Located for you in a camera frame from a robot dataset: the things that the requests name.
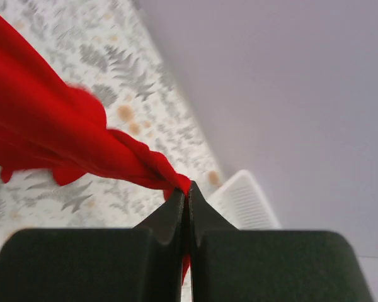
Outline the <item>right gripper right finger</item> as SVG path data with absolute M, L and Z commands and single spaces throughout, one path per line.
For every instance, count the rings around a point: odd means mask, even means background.
M 338 233 L 239 230 L 188 195 L 194 301 L 372 301 L 351 245 Z

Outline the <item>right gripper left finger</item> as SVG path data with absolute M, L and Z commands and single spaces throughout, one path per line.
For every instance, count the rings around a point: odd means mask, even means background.
M 179 301 L 185 195 L 133 228 L 27 228 L 0 250 L 0 301 Z

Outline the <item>white plastic basket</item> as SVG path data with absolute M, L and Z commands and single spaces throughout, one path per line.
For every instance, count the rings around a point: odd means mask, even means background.
M 207 202 L 240 230 L 281 229 L 261 187 L 250 171 L 240 170 L 230 177 Z

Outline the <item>red t shirt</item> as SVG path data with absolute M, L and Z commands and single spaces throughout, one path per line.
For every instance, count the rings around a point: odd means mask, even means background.
M 101 102 L 66 84 L 1 16 L 0 167 L 3 182 L 16 171 L 48 169 L 61 186 L 94 174 L 162 190 L 165 198 L 191 185 L 162 153 L 108 128 Z

